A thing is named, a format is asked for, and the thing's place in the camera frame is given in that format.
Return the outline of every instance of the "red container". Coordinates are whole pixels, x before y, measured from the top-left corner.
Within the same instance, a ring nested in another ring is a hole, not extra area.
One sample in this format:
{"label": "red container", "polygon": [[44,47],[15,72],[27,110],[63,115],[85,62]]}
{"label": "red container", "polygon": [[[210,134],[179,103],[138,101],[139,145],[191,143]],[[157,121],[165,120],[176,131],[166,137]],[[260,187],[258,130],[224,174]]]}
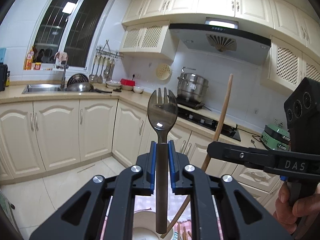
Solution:
{"label": "red container", "polygon": [[121,82],[121,85],[125,85],[125,86],[132,86],[132,87],[134,87],[134,86],[136,85],[136,82],[135,82],[135,81],[132,81],[132,80],[129,80],[129,79],[124,79],[124,78],[122,78],[122,79],[120,80],[120,82]]}

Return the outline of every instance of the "hanging utensil rack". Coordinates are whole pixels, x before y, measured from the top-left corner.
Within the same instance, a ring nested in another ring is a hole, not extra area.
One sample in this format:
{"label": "hanging utensil rack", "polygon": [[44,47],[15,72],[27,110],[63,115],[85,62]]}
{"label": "hanging utensil rack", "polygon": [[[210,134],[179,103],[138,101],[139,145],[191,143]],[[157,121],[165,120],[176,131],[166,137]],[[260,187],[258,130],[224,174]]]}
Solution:
{"label": "hanging utensil rack", "polygon": [[106,40],[106,44],[102,47],[102,46],[98,46],[96,48],[96,54],[100,54],[101,56],[108,56],[108,57],[112,57],[114,58],[116,61],[118,59],[123,59],[124,58],[124,54],[120,53],[117,50],[111,50],[110,46],[109,46],[109,40]]}

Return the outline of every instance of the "white bucket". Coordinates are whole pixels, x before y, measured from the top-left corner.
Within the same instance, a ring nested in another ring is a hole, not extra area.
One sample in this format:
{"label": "white bucket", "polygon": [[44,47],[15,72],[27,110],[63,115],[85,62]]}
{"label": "white bucket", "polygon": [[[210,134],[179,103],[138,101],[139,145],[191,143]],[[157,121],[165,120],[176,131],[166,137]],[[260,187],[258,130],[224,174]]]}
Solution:
{"label": "white bucket", "polygon": [[[162,240],[156,232],[156,213],[151,210],[138,211],[133,214],[132,240]],[[163,240],[173,240],[173,228]]]}

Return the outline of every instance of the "camera lens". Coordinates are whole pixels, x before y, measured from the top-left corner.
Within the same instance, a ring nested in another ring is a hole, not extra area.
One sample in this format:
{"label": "camera lens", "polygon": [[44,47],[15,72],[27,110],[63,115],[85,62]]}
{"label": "camera lens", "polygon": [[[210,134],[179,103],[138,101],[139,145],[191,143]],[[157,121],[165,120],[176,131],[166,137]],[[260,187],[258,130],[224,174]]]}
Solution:
{"label": "camera lens", "polygon": [[311,106],[311,96],[308,92],[304,92],[303,94],[303,104],[308,109]]}
{"label": "camera lens", "polygon": [[297,118],[301,116],[302,107],[299,100],[296,100],[295,103],[293,104],[293,112]]}
{"label": "camera lens", "polygon": [[292,111],[291,111],[291,109],[288,109],[287,116],[288,116],[288,121],[290,122],[292,120]]}

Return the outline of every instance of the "blue box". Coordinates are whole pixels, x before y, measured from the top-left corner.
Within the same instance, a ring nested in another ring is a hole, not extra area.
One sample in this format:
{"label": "blue box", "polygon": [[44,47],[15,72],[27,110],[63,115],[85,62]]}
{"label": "blue box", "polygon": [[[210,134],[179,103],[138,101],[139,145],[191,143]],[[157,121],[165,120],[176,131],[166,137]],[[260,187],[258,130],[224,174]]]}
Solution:
{"label": "blue box", "polygon": [[6,50],[7,50],[6,48],[0,48],[0,63],[4,62],[4,56],[5,56]]}

